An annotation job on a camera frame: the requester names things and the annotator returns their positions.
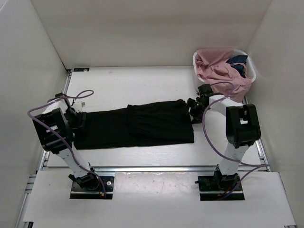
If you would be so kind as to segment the black trousers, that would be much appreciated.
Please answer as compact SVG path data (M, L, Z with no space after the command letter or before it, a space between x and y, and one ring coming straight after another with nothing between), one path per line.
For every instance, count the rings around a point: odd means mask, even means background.
M85 128L75 133L77 150L194 143L190 115L183 100L128 105L87 113Z

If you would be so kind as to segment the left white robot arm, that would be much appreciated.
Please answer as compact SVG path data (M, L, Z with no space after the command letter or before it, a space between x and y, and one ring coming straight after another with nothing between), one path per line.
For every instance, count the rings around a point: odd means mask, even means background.
M60 157L71 169L69 178L83 189L99 190L104 195L105 186L101 177L73 149L75 133L84 129L86 120L86 112L83 112L85 103L77 103L76 100L93 94L94 91L90 89L76 96L59 93L45 105L30 109L27 115L33 121L43 149Z

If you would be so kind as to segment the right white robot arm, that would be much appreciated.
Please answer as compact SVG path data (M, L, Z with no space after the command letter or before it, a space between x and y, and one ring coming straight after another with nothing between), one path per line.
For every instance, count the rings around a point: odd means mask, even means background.
M211 85L199 86L199 96L189 98L187 110L193 124L204 124L207 111L212 109L225 117L228 141L224 154L212 176L198 178L201 191L231 190L239 182L238 167L245 152L261 137L256 107L231 100L227 95L213 92Z

